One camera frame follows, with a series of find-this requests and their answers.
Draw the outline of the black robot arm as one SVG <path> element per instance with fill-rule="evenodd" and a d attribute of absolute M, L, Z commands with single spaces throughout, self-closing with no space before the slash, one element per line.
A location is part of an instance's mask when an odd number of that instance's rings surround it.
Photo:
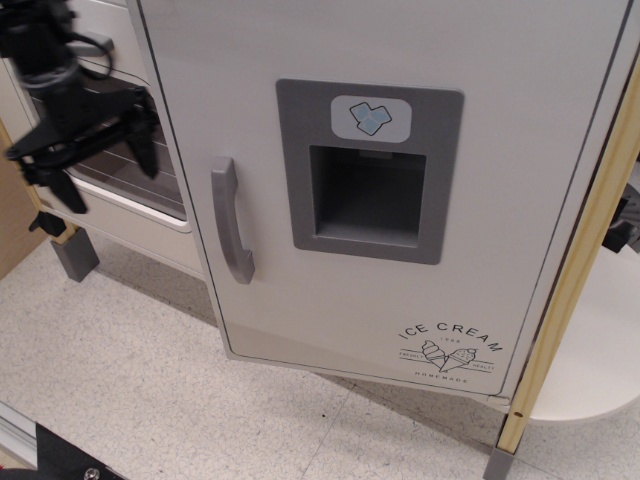
<path fill-rule="evenodd" d="M 64 1 L 1 4 L 1 55 L 44 109 L 38 125 L 6 157 L 19 165 L 28 184 L 49 188 L 70 210 L 84 214 L 86 204 L 66 168 L 124 142 L 141 170 L 155 178 L 159 118 L 144 87 L 95 92 L 84 85 L 85 78 L 102 77 L 83 67 L 69 45 L 97 42 L 74 31 L 74 17 Z"/>

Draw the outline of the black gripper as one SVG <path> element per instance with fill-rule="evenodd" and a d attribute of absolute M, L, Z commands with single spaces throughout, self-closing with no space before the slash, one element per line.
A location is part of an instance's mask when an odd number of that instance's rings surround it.
<path fill-rule="evenodd" d="M 127 143 L 143 173 L 158 174 L 153 135 L 158 116 L 144 87 L 96 92 L 81 80 L 31 89 L 43 109 L 38 125 L 6 152 L 11 161 L 32 157 L 42 184 L 74 213 L 88 208 L 70 176 L 61 170 L 121 142 Z"/>

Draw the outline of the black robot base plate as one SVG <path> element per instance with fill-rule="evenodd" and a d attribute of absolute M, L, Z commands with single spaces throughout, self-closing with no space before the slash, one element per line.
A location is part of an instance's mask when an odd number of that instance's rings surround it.
<path fill-rule="evenodd" d="M 101 479 L 122 480 L 125 476 L 63 439 L 48 428 L 36 424 L 37 468 L 6 468 L 2 480 Z"/>

